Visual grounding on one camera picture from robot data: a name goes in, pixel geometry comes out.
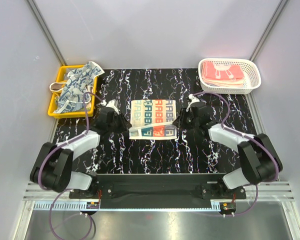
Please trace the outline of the orange grey printed towel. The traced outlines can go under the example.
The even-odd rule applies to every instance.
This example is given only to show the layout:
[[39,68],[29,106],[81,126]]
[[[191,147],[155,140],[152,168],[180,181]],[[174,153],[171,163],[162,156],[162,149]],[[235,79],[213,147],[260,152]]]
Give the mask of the orange grey printed towel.
[[131,140],[173,140],[177,138],[176,101],[142,99],[131,101],[129,138]]

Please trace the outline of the blue white patterned towel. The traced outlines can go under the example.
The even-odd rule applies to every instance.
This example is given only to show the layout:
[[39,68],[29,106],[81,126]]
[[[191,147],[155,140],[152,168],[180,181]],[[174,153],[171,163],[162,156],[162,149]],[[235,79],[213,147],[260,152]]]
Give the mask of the blue white patterned towel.
[[57,109],[54,113],[65,114],[81,111],[92,100],[91,95],[85,93],[93,90],[95,79],[104,73],[105,71],[94,61],[70,70],[61,83],[60,95],[56,102]]

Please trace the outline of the pink bunny towel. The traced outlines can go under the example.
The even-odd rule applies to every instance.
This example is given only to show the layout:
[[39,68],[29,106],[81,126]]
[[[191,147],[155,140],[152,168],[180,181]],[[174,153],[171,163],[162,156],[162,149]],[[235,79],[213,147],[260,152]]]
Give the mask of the pink bunny towel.
[[225,80],[244,78],[241,67],[237,64],[224,65],[211,61],[204,61],[202,64],[203,77],[207,79]]

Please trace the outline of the plain pink towel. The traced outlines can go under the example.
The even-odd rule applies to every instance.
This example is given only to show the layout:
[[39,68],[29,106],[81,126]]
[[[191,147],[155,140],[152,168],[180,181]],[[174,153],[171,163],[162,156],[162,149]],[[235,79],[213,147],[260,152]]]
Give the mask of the plain pink towel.
[[208,79],[204,76],[201,77],[205,84],[217,87],[239,87],[242,88],[244,85],[243,78],[232,78],[232,79]]

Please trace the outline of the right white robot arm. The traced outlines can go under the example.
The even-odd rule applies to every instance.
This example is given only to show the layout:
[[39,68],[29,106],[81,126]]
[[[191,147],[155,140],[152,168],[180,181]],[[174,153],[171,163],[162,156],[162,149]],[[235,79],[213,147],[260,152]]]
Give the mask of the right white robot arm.
[[266,134],[247,134],[213,121],[201,102],[182,108],[173,125],[181,130],[199,131],[206,139],[238,153],[240,168],[225,174],[215,184],[214,190],[222,198],[229,198],[242,186],[276,181],[283,170]]

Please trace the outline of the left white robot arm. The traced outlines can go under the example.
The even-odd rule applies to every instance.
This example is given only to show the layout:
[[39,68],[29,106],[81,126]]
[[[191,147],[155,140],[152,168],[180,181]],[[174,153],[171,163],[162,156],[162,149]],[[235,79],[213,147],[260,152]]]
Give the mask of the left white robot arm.
[[99,146],[102,137],[107,133],[122,133],[132,125],[114,107],[102,108],[87,129],[81,134],[64,142],[42,145],[29,179],[43,190],[61,193],[65,190],[80,190],[87,198],[98,193],[98,186],[93,177],[83,172],[73,171],[73,160]]

